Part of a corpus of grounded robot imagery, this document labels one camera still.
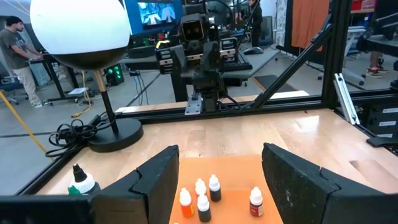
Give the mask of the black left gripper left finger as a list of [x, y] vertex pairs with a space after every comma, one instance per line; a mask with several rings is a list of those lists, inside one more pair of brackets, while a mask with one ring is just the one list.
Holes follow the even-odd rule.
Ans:
[[179, 148], [166, 147], [93, 198], [95, 223], [168, 223], [179, 173]]

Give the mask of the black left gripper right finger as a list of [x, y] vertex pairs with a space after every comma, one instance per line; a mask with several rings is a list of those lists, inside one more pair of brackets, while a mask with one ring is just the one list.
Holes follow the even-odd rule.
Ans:
[[264, 143], [262, 169], [284, 223], [397, 224], [397, 194], [385, 194]]

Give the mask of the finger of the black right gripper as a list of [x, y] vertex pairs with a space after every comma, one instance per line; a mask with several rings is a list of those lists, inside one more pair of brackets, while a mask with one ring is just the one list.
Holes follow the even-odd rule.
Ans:
[[238, 40], [236, 37], [228, 37], [221, 39], [221, 49], [223, 51], [222, 57], [224, 59], [237, 59], [238, 53], [236, 51]]
[[162, 75], [171, 74], [174, 70], [172, 48], [157, 49], [155, 52], [159, 72]]

